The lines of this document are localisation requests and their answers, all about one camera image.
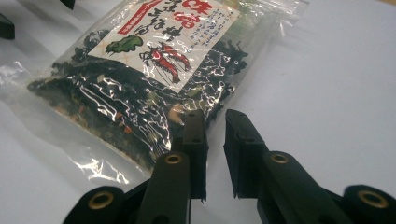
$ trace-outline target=printed label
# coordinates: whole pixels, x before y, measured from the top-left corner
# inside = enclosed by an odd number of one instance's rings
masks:
[[[215,1],[151,0],[89,55],[125,63],[179,93],[239,11]]]

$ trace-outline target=white table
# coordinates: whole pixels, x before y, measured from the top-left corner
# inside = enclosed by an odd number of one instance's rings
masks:
[[[118,2],[81,0],[70,11],[55,0],[3,0],[17,37],[0,39],[0,66],[47,68]],[[245,112],[271,150],[293,155],[323,188],[342,194],[365,184],[396,197],[395,22],[396,7],[384,3],[313,1],[257,59],[228,107]],[[67,136],[91,142],[69,128]],[[192,203],[191,223],[261,223],[255,200],[233,198],[224,129],[222,114],[208,137],[207,203]],[[87,158],[95,151],[129,183],[89,180],[67,149],[33,136],[2,102],[0,142],[0,223],[60,223],[86,191],[109,183],[128,190],[147,178],[92,143]]]

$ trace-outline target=black object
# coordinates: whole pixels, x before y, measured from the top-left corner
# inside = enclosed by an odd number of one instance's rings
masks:
[[[204,200],[207,142],[204,114],[186,116],[183,139],[158,158],[150,180],[123,193],[101,187],[86,193],[65,219],[65,224],[182,224],[190,223],[191,199]]]
[[[61,2],[67,6],[68,8],[72,9],[74,8],[74,4],[76,2],[76,0],[61,0]]]
[[[0,37],[5,39],[15,39],[15,26],[12,21],[0,14]]]
[[[262,223],[396,223],[396,201],[368,186],[340,197],[321,188],[291,155],[268,150],[249,118],[226,113],[224,145],[234,196],[257,198]]]

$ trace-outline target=clear plastic packaging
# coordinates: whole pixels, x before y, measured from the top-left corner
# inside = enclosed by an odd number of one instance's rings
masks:
[[[123,1],[27,88],[149,171],[182,136],[185,112],[202,109],[209,126],[268,38],[305,7]]]
[[[42,99],[26,90],[26,82],[32,78],[20,63],[0,66],[0,132],[7,133],[1,136],[6,141],[4,150],[22,146],[32,160],[83,191],[103,185],[129,190],[149,178],[129,158],[43,106]]]

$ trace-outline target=screw hole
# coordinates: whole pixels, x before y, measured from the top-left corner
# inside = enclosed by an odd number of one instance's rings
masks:
[[[289,158],[287,158],[286,156],[281,155],[281,154],[272,155],[271,160],[273,160],[274,162],[277,162],[277,163],[282,163],[282,164],[289,162]]]
[[[91,197],[88,202],[88,206],[93,209],[102,209],[110,205],[114,200],[114,195],[108,191],[97,192],[93,197]]]
[[[178,155],[169,155],[165,158],[165,162],[168,164],[177,164],[181,162],[181,157]]]
[[[376,192],[370,190],[361,190],[358,192],[362,202],[376,208],[386,208],[389,206],[388,201]]]

